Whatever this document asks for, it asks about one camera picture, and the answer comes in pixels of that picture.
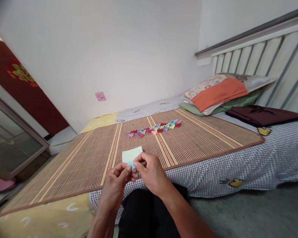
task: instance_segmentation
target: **hand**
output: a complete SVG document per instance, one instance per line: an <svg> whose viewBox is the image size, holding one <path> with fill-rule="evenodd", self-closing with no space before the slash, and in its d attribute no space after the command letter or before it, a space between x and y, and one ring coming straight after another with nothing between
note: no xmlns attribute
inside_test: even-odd
<svg viewBox="0 0 298 238"><path fill-rule="evenodd" d="M146 166L141 163L142 161L147 162ZM161 198L173 187L156 155L142 152L135 158L133 165L139 171L144 184L154 195Z"/></svg>
<svg viewBox="0 0 298 238"><path fill-rule="evenodd" d="M123 201L124 189L129 181L135 182L138 178L136 170L131 172L131 165L120 163L106 174L102 194L98 207L106 212L118 211Z"/></svg>

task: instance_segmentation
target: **person's right hand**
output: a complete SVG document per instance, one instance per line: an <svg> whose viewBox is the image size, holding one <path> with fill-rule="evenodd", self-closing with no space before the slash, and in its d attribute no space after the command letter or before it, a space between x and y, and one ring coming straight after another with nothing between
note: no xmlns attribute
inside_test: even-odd
<svg viewBox="0 0 298 238"><path fill-rule="evenodd" d="M133 165L139 171L144 184L154 195L161 198L170 187L173 187L156 155L141 152L134 159Z"/></svg>

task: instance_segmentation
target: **metal headboard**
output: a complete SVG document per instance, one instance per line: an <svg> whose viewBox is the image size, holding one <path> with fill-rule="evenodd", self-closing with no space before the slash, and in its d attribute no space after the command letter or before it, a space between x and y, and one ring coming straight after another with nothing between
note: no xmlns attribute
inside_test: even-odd
<svg viewBox="0 0 298 238"><path fill-rule="evenodd" d="M258 105L298 112L298 24L211 55L213 73L278 78Z"/></svg>

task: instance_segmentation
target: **orange pillowcase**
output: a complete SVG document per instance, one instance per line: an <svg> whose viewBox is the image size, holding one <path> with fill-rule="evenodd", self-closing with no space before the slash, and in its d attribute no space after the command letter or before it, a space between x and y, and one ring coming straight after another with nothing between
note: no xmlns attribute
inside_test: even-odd
<svg viewBox="0 0 298 238"><path fill-rule="evenodd" d="M215 104L248 95L245 85L234 78L226 78L206 90L201 91L191 100L202 112Z"/></svg>

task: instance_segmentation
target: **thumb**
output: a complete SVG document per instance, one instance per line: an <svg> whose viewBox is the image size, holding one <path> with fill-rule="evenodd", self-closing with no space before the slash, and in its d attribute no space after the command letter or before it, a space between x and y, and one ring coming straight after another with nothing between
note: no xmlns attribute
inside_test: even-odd
<svg viewBox="0 0 298 238"><path fill-rule="evenodd" d="M133 162L133 165L136 167L136 169L138 170L138 172L140 173L140 175L146 171L146 168L144 167L144 165L140 162Z"/></svg>
<svg viewBox="0 0 298 238"><path fill-rule="evenodd" d="M118 180L119 181L125 181L125 179L128 177L128 175L130 174L131 172L131 165L128 165L122 172L121 174L119 175L118 177Z"/></svg>

